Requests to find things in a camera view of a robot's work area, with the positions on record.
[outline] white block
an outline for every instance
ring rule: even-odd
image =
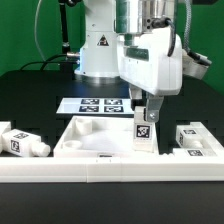
[[[0,122],[0,153],[2,152],[4,146],[2,143],[2,134],[11,130],[11,123],[8,121]]]

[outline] white robot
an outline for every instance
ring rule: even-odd
[[[127,81],[135,108],[135,133],[139,124],[155,132],[164,96],[177,95],[181,89],[183,71],[186,72],[183,64],[188,65],[191,76],[205,73],[208,68],[208,64],[183,57],[181,40],[175,33],[176,3],[84,0],[86,42],[80,51],[80,67],[75,70],[75,77],[97,84],[115,83],[120,78]],[[138,107],[142,106],[142,93],[146,105]],[[134,142],[141,141],[134,136]]]

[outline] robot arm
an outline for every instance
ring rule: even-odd
[[[182,85],[182,45],[173,27],[175,0],[116,1],[118,69],[132,101],[146,92],[144,119],[159,120],[163,97]]]

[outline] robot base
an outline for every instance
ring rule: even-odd
[[[114,76],[114,77],[88,76],[85,74],[81,74],[78,70],[75,70],[73,77],[75,80],[87,82],[94,85],[116,84],[122,81],[120,76]]]

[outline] warning label sticker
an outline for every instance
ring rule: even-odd
[[[104,35],[100,38],[97,46],[109,46],[108,41]]]

